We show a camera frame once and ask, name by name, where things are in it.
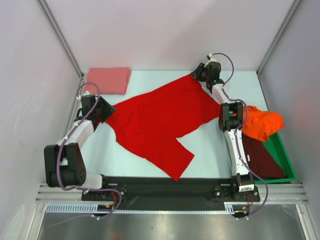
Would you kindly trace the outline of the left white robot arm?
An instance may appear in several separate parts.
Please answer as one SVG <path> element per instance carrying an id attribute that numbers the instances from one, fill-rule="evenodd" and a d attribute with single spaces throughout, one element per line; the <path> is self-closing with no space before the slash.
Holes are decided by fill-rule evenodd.
<path id="1" fill-rule="evenodd" d="M 50 188 L 92 190 L 99 200 L 110 195 L 110 187 L 103 183 L 104 176 L 88 172 L 81 149 L 87 139 L 116 110 L 103 97 L 89 94 L 80 97 L 81 108 L 70 131 L 58 143 L 44 148 L 46 183 Z"/>

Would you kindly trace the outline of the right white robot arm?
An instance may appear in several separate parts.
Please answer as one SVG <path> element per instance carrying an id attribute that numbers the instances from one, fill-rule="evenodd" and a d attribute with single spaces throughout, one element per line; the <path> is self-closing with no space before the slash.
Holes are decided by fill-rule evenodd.
<path id="1" fill-rule="evenodd" d="M 199 82 L 206 83 L 206 88 L 220 104 L 218 117 L 219 129 L 223 132 L 228 146 L 232 165 L 230 194 L 242 201 L 255 189 L 252 172 L 242 142 L 242 127 L 244 125 L 244 103 L 239 99 L 231 99 L 225 90 L 225 82 L 220 78 L 221 64 L 211 55 L 206 63 L 191 72 L 191 76 Z"/>

